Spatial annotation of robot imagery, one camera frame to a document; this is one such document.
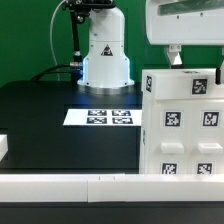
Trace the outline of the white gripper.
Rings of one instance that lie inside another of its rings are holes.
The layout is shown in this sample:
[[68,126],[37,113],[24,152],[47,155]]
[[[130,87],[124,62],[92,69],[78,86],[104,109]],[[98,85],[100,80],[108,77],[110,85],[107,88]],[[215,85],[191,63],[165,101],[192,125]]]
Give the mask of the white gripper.
[[[224,45],[224,0],[146,0],[145,11],[147,38],[152,45],[168,45],[171,69],[183,67],[180,45]],[[224,84],[224,59],[215,83]]]

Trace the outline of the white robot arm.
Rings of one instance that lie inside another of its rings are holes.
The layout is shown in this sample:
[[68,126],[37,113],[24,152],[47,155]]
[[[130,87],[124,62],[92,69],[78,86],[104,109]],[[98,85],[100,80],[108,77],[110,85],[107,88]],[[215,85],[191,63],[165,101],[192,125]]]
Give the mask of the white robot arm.
[[[99,93],[131,87],[130,61],[124,53],[125,17],[115,0],[64,0],[72,25],[90,20],[89,52],[83,57],[74,42],[78,85]],[[165,45],[172,67],[183,66],[185,45],[224,46],[224,0],[146,0],[146,37],[152,45]]]

